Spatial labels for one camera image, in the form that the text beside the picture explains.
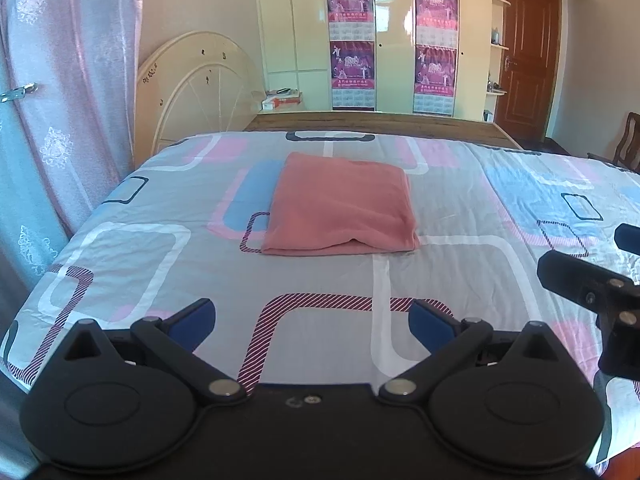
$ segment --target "wooden bed frame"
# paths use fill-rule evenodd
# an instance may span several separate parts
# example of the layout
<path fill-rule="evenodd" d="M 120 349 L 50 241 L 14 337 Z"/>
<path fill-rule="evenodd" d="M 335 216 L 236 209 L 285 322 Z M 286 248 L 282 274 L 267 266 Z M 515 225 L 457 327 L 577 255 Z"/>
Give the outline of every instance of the wooden bed frame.
<path fill-rule="evenodd" d="M 521 149 L 492 123 L 380 112 L 264 113 L 264 98 L 262 74 L 229 38 L 195 31 L 168 41 L 138 71 L 136 167 L 185 137 L 243 130 L 354 131 Z"/>
<path fill-rule="evenodd" d="M 522 147 L 495 123 L 381 112 L 289 112 L 259 114 L 247 131 L 315 130 L 466 140 L 501 148 Z"/>

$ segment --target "calendar poster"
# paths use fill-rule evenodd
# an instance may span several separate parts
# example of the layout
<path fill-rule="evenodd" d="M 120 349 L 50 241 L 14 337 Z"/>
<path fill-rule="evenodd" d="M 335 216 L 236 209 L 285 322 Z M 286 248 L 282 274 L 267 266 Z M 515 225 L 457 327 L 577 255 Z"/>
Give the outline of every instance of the calendar poster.
<path fill-rule="evenodd" d="M 331 41 L 330 49 L 334 110 L 375 110 L 375 44 Z"/>
<path fill-rule="evenodd" d="M 327 0 L 330 41 L 376 41 L 373 0 Z"/>
<path fill-rule="evenodd" d="M 416 46 L 414 112 L 453 115 L 456 56 L 453 48 Z"/>
<path fill-rule="evenodd" d="M 415 43 L 458 48 L 458 0 L 415 0 Z"/>

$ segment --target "pink towel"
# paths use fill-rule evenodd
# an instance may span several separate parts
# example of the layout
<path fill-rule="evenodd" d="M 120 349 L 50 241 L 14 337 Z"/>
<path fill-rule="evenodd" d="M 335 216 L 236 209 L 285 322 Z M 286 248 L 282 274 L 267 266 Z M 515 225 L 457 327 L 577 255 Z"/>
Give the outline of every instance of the pink towel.
<path fill-rule="evenodd" d="M 264 254 L 413 251 L 420 245 L 404 171 L 291 153 L 273 194 Z"/>

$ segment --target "headboard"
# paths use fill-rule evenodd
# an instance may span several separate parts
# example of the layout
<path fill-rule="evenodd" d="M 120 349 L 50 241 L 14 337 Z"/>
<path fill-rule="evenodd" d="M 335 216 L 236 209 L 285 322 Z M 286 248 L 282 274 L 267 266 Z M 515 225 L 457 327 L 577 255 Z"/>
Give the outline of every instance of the headboard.
<path fill-rule="evenodd" d="M 261 73 L 229 38 L 195 31 L 168 41 L 138 70 L 136 168 L 185 137 L 244 130 L 264 98 Z"/>

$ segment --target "patterned bedsheet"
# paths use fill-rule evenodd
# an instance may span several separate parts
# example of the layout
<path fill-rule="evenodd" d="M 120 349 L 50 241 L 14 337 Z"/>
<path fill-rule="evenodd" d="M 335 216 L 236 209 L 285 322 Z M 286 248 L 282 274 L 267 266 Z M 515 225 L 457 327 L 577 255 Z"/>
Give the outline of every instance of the patterned bedsheet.
<path fill-rule="evenodd" d="M 410 180 L 421 247 L 407 254 L 260 254 L 290 152 L 388 162 Z M 594 160 L 459 141 L 349 132 L 207 134 L 162 150 L 100 205 L 18 313 L 2 370 L 28 389 L 83 317 L 124 328 L 198 298 L 216 327 L 196 354 L 251 389 L 367 382 L 377 388 L 428 352 L 412 298 L 496 329 L 549 323 L 610 406 L 590 463 L 640 441 L 640 388 L 598 371 L 594 315 L 544 290 L 556 248 L 638 280 L 614 229 L 640 223 L 640 178 Z"/>

